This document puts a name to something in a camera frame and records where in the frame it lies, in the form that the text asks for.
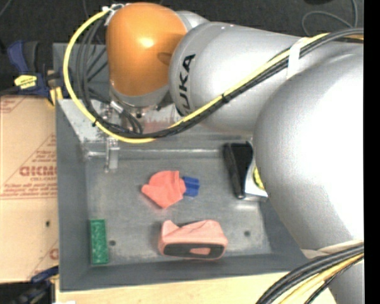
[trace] yellow cable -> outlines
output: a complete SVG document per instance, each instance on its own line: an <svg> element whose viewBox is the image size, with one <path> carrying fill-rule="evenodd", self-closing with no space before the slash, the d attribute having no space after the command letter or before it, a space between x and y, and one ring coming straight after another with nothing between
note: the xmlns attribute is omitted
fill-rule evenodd
<svg viewBox="0 0 380 304"><path fill-rule="evenodd" d="M300 299L307 291L310 291L313 288L318 289L328 278L334 276L340 270L346 268L359 258L363 258L363 256L363 253L353 256L317 275L314 275L307 281L304 281L303 284L297 287L292 293L288 294L287 297L285 297L281 302L279 302L279 304L297 303L297 300Z"/></svg>

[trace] metal bracket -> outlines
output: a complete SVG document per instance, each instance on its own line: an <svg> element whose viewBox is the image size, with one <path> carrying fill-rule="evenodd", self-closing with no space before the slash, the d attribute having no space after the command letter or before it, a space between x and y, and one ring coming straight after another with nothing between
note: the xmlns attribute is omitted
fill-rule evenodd
<svg viewBox="0 0 380 304"><path fill-rule="evenodd" d="M118 140L114 137L107 137L106 139L106 165L104 166L105 172L114 171L118 168L118 154L120 152L120 145Z"/></svg>

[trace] pink cloth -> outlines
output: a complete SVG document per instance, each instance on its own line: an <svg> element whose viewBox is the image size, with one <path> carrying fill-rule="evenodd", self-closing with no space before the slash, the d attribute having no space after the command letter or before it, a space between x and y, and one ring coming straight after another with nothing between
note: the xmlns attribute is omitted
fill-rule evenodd
<svg viewBox="0 0 380 304"><path fill-rule="evenodd" d="M183 198L186 185L179 177L179 171L161 171L153 175L141 191L162 208Z"/></svg>

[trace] blue object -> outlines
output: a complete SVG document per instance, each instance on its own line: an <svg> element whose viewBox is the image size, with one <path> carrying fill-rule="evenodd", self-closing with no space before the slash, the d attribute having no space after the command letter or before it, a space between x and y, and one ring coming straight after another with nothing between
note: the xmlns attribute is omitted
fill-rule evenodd
<svg viewBox="0 0 380 304"><path fill-rule="evenodd" d="M200 181L197 178L183 177L184 184L186 185L185 196L195 197L198 195L200 188Z"/></svg>
<svg viewBox="0 0 380 304"><path fill-rule="evenodd" d="M51 101L51 88L44 81L43 74L35 69L35 53L37 42L16 41L7 49L7 55L10 63L18 70L20 75L34 75L37 77L35 85L32 87L18 89L18 94L36 95L48 98ZM63 97L68 97L68 92L62 87Z"/></svg>
<svg viewBox="0 0 380 304"><path fill-rule="evenodd" d="M59 274L59 267L55 266L55 267L44 270L44 271L40 272L39 274L33 276L33 278L31 278L30 282L32 284L37 284L38 282L45 281L46 279L48 279L52 276L58 275L58 274Z"/></svg>

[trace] cardboard sheet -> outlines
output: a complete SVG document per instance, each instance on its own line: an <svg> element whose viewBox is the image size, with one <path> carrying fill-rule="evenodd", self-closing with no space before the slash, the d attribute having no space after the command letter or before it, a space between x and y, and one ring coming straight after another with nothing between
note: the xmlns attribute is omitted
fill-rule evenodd
<svg viewBox="0 0 380 304"><path fill-rule="evenodd" d="M0 100L0 284L58 264L55 111L40 97Z"/></svg>

